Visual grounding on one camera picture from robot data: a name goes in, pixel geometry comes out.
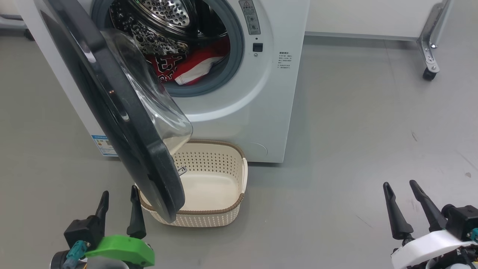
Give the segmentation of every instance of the white basket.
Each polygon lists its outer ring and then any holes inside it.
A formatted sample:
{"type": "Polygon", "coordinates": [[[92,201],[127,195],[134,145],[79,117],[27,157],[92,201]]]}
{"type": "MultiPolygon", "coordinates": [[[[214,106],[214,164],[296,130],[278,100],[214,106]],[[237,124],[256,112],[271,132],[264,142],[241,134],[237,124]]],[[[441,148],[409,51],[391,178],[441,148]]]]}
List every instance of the white basket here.
{"type": "Polygon", "coordinates": [[[160,223],[182,227],[218,227],[233,222],[247,184],[247,161],[236,146],[219,141],[191,140],[174,155],[181,176],[185,204],[176,220],[167,223],[140,192],[141,206],[160,223]]]}

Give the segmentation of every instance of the open door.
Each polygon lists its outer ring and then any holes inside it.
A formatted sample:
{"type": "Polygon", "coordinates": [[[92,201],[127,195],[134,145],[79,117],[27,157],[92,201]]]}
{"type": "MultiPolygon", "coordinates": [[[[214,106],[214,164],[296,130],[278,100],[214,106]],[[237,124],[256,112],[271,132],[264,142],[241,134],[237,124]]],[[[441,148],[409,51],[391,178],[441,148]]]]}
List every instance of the open door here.
{"type": "Polygon", "coordinates": [[[41,12],[78,88],[133,180],[168,222],[184,205],[171,154],[192,126],[134,41],[100,32],[77,0],[44,0],[41,12]]]}

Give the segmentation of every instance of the warning label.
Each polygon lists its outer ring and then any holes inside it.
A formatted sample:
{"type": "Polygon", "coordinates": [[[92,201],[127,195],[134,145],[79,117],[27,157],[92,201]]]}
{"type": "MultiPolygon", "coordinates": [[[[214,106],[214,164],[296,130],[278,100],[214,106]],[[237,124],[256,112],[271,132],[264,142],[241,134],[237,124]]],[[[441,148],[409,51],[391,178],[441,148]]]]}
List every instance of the warning label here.
{"type": "Polygon", "coordinates": [[[109,142],[108,138],[104,135],[92,135],[93,140],[96,142],[99,150],[104,156],[117,157],[116,151],[109,142]]]}
{"type": "Polygon", "coordinates": [[[261,34],[261,27],[259,26],[259,20],[257,19],[256,9],[252,0],[239,1],[242,13],[246,19],[247,29],[249,34],[261,34]]]}
{"type": "Polygon", "coordinates": [[[277,68],[291,69],[292,55],[288,51],[280,51],[279,59],[277,60],[277,68]]]}

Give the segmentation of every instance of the wheel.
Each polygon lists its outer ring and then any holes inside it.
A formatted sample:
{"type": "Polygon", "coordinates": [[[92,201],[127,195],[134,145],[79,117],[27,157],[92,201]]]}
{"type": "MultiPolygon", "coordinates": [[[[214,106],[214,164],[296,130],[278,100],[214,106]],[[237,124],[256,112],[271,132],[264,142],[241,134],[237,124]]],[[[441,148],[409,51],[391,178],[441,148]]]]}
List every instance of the wheel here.
{"type": "Polygon", "coordinates": [[[25,32],[23,33],[23,35],[30,41],[35,41],[35,39],[33,38],[33,35],[32,33],[30,32],[30,30],[28,29],[25,29],[25,32]]]}
{"type": "Polygon", "coordinates": [[[423,72],[423,78],[425,80],[428,80],[428,81],[432,81],[436,76],[436,73],[428,70],[428,68],[425,69],[425,71],[423,72]]]}

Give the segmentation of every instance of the floor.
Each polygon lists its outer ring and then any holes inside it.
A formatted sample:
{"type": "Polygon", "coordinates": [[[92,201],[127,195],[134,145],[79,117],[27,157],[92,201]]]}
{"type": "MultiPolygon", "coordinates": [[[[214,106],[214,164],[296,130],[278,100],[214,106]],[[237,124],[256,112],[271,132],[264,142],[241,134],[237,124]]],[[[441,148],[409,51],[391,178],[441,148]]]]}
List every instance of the floor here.
{"type": "MultiPolygon", "coordinates": [[[[391,268],[390,182],[414,237],[428,224],[408,181],[441,208],[476,204],[478,2],[457,1],[433,82],[415,44],[307,37],[285,161],[251,164],[231,225],[184,229],[145,215],[155,268],[391,268]]],[[[34,42],[0,36],[0,260],[46,268],[63,231],[110,192],[107,235],[125,234],[129,186],[102,157],[34,42]]]]}

